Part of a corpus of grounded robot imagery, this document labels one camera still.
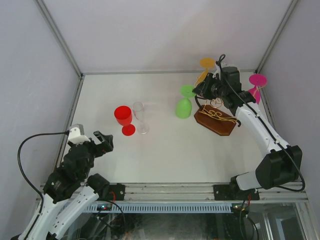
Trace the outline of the red wine glass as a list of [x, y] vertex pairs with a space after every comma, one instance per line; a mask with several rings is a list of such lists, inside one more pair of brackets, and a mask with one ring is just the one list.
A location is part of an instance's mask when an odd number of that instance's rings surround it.
[[122, 134], [125, 136], [132, 136], [136, 128], [132, 124], [133, 116], [132, 110], [125, 105], [119, 106], [114, 111], [114, 117], [117, 122], [122, 126]]

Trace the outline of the brown wooden rack base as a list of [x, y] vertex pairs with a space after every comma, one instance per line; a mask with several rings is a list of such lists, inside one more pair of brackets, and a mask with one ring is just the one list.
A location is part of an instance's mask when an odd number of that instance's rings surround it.
[[195, 121], [219, 136], [229, 136], [237, 124], [234, 117], [209, 105], [194, 114]]

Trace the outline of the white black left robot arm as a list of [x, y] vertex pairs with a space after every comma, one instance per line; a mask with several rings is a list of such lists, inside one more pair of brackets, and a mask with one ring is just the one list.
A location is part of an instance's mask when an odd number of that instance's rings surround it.
[[96, 144], [84, 134], [81, 124], [63, 131], [69, 151], [48, 177], [43, 191], [39, 191], [26, 176], [17, 154], [19, 170], [25, 181], [40, 197], [40, 203], [25, 230], [15, 240], [60, 240], [70, 225], [86, 207], [96, 200], [104, 200], [110, 193], [110, 182], [96, 173], [90, 175], [96, 158], [112, 152], [113, 135], [95, 131]]

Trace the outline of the pink wine glass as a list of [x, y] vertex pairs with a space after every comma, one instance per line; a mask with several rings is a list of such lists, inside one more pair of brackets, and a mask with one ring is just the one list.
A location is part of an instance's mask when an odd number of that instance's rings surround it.
[[249, 77], [249, 82], [253, 85], [253, 88], [248, 91], [255, 98], [256, 103], [259, 104], [261, 101], [260, 89], [267, 85], [268, 80], [264, 75], [256, 73]]

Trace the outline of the green wine glass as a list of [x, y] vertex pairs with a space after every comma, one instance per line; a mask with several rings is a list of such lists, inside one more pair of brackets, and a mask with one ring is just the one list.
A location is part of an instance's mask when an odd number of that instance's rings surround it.
[[187, 119], [192, 113], [192, 102], [190, 98], [194, 98], [196, 95], [193, 89], [194, 87], [190, 84], [183, 85], [180, 88], [180, 94], [183, 98], [178, 101], [175, 107], [175, 115], [179, 119]]

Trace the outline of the clear wine glass front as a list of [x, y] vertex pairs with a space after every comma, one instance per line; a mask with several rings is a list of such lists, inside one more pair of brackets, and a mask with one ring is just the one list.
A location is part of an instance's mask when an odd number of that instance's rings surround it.
[[146, 134], [149, 132], [150, 127], [145, 122], [145, 107], [142, 102], [135, 102], [132, 105], [132, 111], [135, 118], [138, 121], [137, 130], [140, 134]]

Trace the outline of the yellow wine glass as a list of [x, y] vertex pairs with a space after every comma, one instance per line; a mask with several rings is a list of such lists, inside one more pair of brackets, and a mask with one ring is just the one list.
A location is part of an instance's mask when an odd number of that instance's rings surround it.
[[200, 66], [202, 68], [204, 68], [204, 71], [197, 78], [197, 81], [196, 81], [196, 83], [194, 85], [195, 87], [197, 85], [199, 85], [200, 83], [202, 83], [205, 80], [209, 70], [216, 66], [215, 60], [213, 58], [210, 58], [210, 57], [205, 57], [205, 58], [201, 59], [199, 64], [200, 64]]

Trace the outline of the aluminium mounting rail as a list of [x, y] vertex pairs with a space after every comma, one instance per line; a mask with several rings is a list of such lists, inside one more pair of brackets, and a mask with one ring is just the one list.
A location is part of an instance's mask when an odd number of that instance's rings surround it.
[[[167, 202], [225, 202], [242, 201], [246, 194], [233, 197], [228, 186], [217, 183], [112, 183], [109, 200], [126, 203], [167, 203]], [[303, 203], [308, 201], [305, 191], [293, 192], [282, 188], [253, 190], [249, 199], [256, 203]]]

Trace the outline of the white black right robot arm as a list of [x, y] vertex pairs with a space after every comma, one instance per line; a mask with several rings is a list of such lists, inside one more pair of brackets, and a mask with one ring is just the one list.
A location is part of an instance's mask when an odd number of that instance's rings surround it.
[[255, 189], [285, 189], [286, 183], [297, 179], [302, 183], [299, 191], [305, 189], [306, 183], [300, 171], [301, 148], [285, 141], [261, 114], [254, 96], [242, 89], [237, 67], [219, 66], [215, 73], [204, 72], [198, 78], [193, 93], [205, 100], [221, 99], [259, 146], [263, 159], [257, 168], [230, 179], [229, 192], [234, 199], [243, 199]]

